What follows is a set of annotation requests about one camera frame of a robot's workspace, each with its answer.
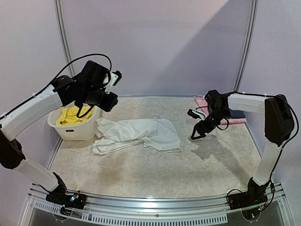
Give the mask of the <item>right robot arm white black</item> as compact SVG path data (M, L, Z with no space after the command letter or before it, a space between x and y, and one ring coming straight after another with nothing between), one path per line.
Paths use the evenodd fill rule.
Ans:
M219 93L210 90L205 95L211 109L208 116L203 116L194 125L191 140L202 139L217 128L221 121L230 116L231 111L255 113L264 118L265 146L260 163L250 178L247 191L240 200L247 205L254 205L265 194L271 183L272 173L276 168L286 143L289 142L297 122L293 110L284 95L276 96L249 93Z

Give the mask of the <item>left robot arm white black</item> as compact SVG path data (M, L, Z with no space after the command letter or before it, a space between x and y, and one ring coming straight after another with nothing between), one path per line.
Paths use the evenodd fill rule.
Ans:
M75 77L59 75L42 91L3 114L0 117L1 166L26 175L59 204L66 204L70 200L70 194L66 191L63 180L27 156L16 138L46 114L71 103L78 107L78 118L85 117L95 106L109 112L118 102L118 96L111 88L121 77L120 71L112 72L98 63L87 61Z

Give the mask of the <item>white t-shirt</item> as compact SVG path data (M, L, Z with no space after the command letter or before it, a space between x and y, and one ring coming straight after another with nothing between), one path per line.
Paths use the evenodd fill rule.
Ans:
M166 119L97 120L93 144L94 155L106 155L142 144L157 151L180 152L181 141L176 128Z

